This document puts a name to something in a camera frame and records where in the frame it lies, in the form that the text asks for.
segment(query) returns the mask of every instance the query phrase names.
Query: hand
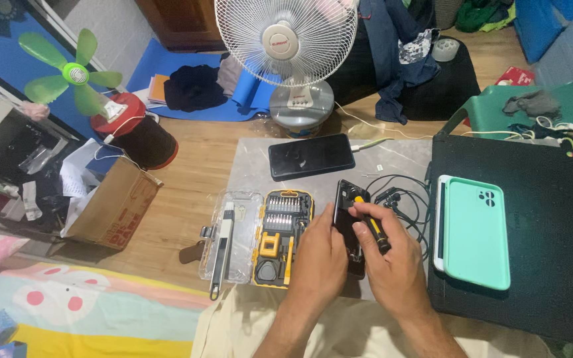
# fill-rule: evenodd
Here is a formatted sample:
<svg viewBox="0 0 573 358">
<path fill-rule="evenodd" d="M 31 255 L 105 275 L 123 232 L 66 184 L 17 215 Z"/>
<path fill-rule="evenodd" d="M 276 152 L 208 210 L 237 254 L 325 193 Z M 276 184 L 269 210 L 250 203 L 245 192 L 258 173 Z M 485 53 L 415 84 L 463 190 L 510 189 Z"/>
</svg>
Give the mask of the hand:
<svg viewBox="0 0 573 358">
<path fill-rule="evenodd" d="M 286 294 L 287 301 L 311 307 L 317 315 L 339 295 L 346 281 L 344 236 L 332 223 L 333 204 L 329 203 L 300 237 Z"/>
<path fill-rule="evenodd" d="M 432 316 L 434 310 L 426 292 L 421 245 L 417 240 L 408 234 L 390 209 L 375 204 L 355 203 L 349 213 L 354 217 L 369 214 L 381 220 L 392 247 L 382 256 L 366 224 L 353 224 L 366 259 L 370 289 L 377 302 L 398 321 Z"/>
</svg>

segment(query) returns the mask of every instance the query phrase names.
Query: smartphone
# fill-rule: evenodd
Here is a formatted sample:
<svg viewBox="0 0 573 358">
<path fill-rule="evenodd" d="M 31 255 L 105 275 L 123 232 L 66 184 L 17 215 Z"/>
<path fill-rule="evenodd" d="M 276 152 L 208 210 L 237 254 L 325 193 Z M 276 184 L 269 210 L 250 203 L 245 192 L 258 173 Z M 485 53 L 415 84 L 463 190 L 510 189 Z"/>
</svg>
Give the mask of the smartphone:
<svg viewBox="0 0 573 358">
<path fill-rule="evenodd" d="M 435 204 L 435 236 L 433 240 L 432 263 L 439 271 L 444 270 L 444 215 L 446 204 L 446 182 L 452 178 L 450 175 L 441 175 L 437 179 L 437 201 Z"/>
<path fill-rule="evenodd" d="M 346 134 L 333 134 L 308 140 L 269 146 L 271 177 L 276 182 L 330 173 L 355 167 Z"/>
<path fill-rule="evenodd" d="M 448 276 L 495 290 L 510 287 L 504 193 L 465 178 L 445 181 L 443 267 Z"/>
<path fill-rule="evenodd" d="M 370 201 L 368 192 L 362 188 L 340 180 L 335 197 L 335 212 L 333 214 L 333 226 L 344 236 L 344 244 L 348 255 L 348 273 L 362 280 L 366 274 L 366 261 L 364 260 L 362 247 L 353 231 L 353 223 L 361 221 L 348 213 L 348 208 L 353 206 L 357 195 L 365 201 Z"/>
</svg>

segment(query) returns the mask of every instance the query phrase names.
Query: beige pants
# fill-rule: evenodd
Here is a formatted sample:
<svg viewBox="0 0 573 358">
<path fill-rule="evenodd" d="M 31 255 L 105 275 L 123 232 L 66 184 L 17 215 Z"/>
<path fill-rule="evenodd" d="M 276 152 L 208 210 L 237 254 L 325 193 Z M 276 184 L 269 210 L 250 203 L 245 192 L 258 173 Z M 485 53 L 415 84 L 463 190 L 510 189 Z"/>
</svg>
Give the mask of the beige pants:
<svg viewBox="0 0 573 358">
<path fill-rule="evenodd" d="M 287 291 L 236 285 L 199 319 L 192 358 L 250 357 L 260 345 Z M 442 315 L 469 357 L 550 357 L 536 335 L 481 321 Z M 322 314 L 305 357 L 416 357 L 397 322 L 377 303 L 337 298 Z"/>
</svg>

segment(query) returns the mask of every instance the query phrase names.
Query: black smartphone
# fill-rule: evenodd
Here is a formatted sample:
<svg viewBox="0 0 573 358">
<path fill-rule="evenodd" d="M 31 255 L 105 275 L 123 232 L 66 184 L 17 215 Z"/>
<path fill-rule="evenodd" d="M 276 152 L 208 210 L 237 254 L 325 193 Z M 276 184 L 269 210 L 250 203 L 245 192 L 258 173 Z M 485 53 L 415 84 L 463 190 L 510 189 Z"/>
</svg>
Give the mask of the black smartphone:
<svg viewBox="0 0 573 358">
<path fill-rule="evenodd" d="M 344 236 L 344 244 L 348 254 L 348 273 L 362 280 L 365 275 L 366 262 L 362 253 L 362 247 L 353 231 L 353 223 L 361 221 L 348 213 L 348 208 L 353 206 L 354 199 L 362 196 L 365 201 L 370 201 L 368 192 L 362 188 L 340 180 L 338 192 L 335 197 L 335 212 L 333 214 L 333 226 Z"/>
<path fill-rule="evenodd" d="M 276 182 L 355 167 L 346 134 L 333 134 L 269 146 L 271 177 Z"/>
</svg>

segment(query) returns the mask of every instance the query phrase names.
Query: screwdriver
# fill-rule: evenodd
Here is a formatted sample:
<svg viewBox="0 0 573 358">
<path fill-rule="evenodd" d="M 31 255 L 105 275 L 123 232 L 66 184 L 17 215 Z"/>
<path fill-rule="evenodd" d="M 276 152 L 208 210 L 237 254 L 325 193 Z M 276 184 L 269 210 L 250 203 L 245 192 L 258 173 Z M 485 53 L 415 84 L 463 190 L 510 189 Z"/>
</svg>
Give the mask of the screwdriver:
<svg viewBox="0 0 573 358">
<path fill-rule="evenodd" d="M 362 199 L 362 196 L 358 195 L 355 197 L 355 202 L 364 203 L 364 199 Z M 390 243 L 388 242 L 388 237 L 384 233 L 384 230 L 381 229 L 381 221 L 368 214 L 364 214 L 364 221 L 366 221 L 366 225 L 370 229 L 370 233 L 375 237 L 375 240 L 377 240 L 379 253 L 382 255 L 386 254 L 386 252 L 390 250 Z"/>
</svg>

